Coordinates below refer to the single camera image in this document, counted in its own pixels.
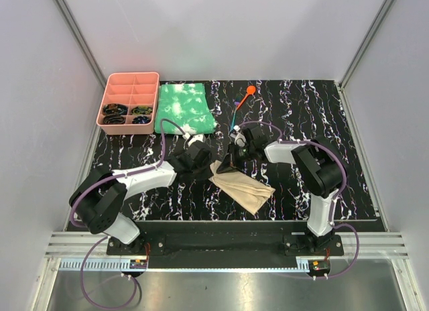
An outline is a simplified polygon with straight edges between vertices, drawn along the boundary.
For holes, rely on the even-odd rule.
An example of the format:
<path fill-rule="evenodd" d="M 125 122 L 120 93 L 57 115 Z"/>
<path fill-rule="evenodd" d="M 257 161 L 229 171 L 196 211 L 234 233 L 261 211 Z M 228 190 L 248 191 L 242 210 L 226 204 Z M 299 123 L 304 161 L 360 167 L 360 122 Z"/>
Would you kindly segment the beige cloth napkin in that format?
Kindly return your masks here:
<path fill-rule="evenodd" d="M 221 162 L 218 160 L 210 165 L 212 176 L 209 180 L 252 215 L 255 215 L 274 194 L 274 188 L 242 172 L 218 174 L 217 169 L 220 165 Z"/>

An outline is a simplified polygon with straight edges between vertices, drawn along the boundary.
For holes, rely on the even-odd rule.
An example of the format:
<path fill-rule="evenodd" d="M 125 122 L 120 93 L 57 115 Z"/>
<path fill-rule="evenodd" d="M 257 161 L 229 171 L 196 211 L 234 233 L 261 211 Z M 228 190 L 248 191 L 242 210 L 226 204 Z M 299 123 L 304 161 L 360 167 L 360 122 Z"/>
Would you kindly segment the teal plastic utensil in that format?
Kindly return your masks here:
<path fill-rule="evenodd" d="M 238 106 L 235 107 L 235 110 L 233 111 L 233 117 L 231 119 L 231 125 L 230 125 L 229 132 L 232 132 L 234 130 L 234 127 L 236 126 L 235 121 L 236 121 L 236 116 L 237 116 L 237 110 L 238 110 Z"/>

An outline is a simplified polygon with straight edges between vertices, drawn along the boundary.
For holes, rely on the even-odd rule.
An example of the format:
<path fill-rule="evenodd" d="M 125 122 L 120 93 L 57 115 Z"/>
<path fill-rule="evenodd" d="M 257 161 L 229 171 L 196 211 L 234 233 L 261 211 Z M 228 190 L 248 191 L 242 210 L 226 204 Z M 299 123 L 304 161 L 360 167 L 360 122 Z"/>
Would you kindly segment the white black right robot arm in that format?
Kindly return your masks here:
<path fill-rule="evenodd" d="M 347 185 L 347 165 L 324 137 L 303 141 L 279 137 L 270 141 L 261 125 L 252 121 L 250 126 L 234 126 L 230 133 L 233 141 L 215 174 L 229 177 L 241 173 L 244 163 L 253 160 L 296 166 L 310 192 L 310 214 L 305 233 L 296 241 L 296 250 L 319 255 L 334 241 L 334 210 Z"/>

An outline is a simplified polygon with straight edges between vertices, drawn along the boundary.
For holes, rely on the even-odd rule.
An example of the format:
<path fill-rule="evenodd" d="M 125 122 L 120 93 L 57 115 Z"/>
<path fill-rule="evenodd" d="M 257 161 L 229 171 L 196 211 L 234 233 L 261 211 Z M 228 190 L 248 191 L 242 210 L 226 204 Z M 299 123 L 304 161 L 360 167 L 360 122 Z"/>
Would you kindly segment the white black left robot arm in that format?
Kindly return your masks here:
<path fill-rule="evenodd" d="M 164 161 L 130 170 L 95 168 L 74 191 L 69 205 L 90 233 L 104 233 L 111 243 L 136 255 L 149 248 L 143 231 L 121 213 L 128 198 L 174 182 L 205 180 L 212 176 L 212 153 L 203 141 L 193 141 Z"/>

